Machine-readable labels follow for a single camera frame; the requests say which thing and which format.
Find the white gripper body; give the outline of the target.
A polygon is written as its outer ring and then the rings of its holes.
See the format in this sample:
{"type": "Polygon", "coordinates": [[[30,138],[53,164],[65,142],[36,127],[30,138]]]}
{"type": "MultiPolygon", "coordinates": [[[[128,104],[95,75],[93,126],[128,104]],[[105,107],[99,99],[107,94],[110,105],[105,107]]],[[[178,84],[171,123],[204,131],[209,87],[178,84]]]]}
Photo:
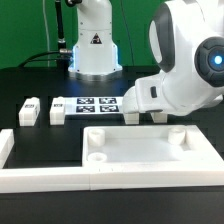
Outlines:
{"type": "Polygon", "coordinates": [[[163,75],[139,78],[123,96],[122,109],[124,113],[163,112],[169,114],[174,107],[163,93],[163,75]]]}

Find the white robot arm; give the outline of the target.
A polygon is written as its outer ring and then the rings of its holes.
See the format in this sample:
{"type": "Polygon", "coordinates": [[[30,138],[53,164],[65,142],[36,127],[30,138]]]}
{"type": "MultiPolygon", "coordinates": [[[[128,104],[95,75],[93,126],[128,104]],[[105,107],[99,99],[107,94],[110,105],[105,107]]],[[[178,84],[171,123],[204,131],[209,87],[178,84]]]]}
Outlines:
{"type": "MultiPolygon", "coordinates": [[[[66,0],[77,7],[78,41],[69,71],[82,78],[122,69],[112,41],[109,0],[66,0]]],[[[224,97],[224,0],[168,0],[149,25],[149,45],[160,71],[139,78],[123,97],[125,114],[185,116],[224,97]]]]}

